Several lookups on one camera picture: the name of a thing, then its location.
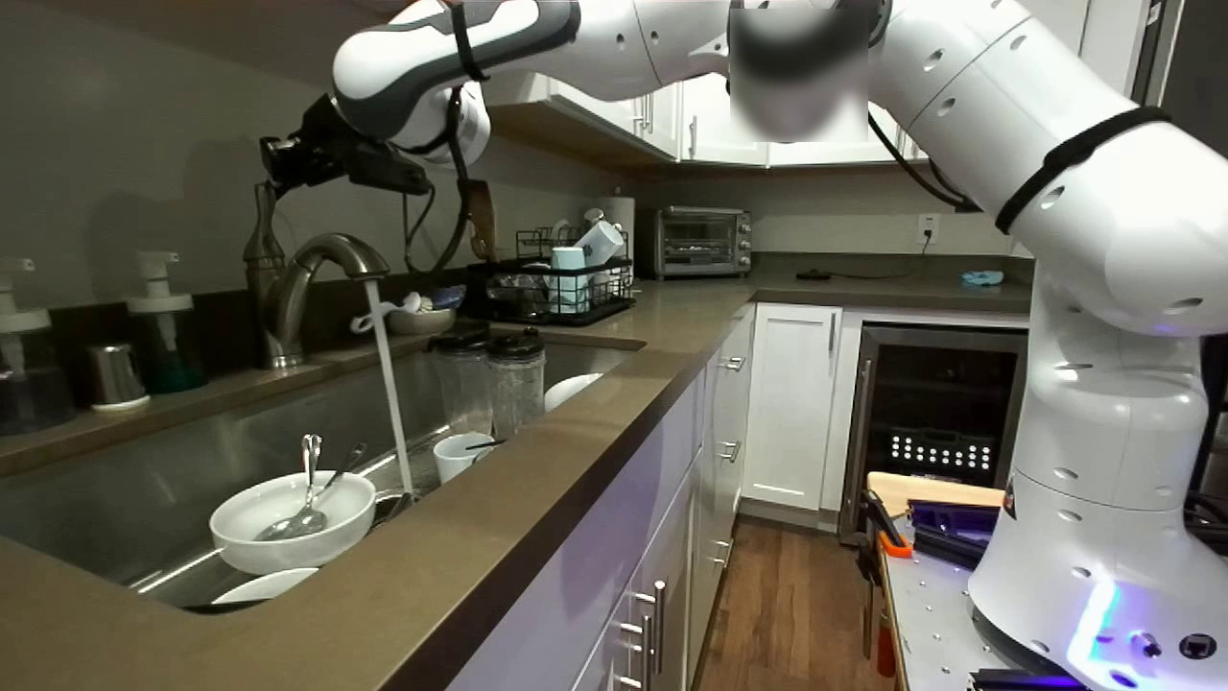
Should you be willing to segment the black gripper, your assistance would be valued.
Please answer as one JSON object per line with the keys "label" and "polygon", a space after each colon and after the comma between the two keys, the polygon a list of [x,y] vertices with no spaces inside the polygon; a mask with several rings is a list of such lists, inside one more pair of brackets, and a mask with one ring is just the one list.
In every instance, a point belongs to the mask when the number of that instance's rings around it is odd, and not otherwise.
{"label": "black gripper", "polygon": [[304,183],[353,179],[359,190],[424,196],[424,174],[382,144],[357,136],[328,95],[317,95],[291,136],[261,137],[261,164],[276,192]]}

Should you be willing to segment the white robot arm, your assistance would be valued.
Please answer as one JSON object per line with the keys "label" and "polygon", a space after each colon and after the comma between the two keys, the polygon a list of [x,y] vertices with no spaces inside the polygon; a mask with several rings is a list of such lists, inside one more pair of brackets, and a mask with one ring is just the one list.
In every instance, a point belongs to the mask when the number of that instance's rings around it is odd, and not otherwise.
{"label": "white robot arm", "polygon": [[261,144],[276,183],[472,164],[479,85],[593,99],[717,77],[768,144],[863,95],[1033,259],[1004,508],[968,579],[1008,641],[1106,691],[1228,687],[1228,562],[1187,529],[1228,332],[1228,162],[1106,85],[1015,0],[409,0]]}

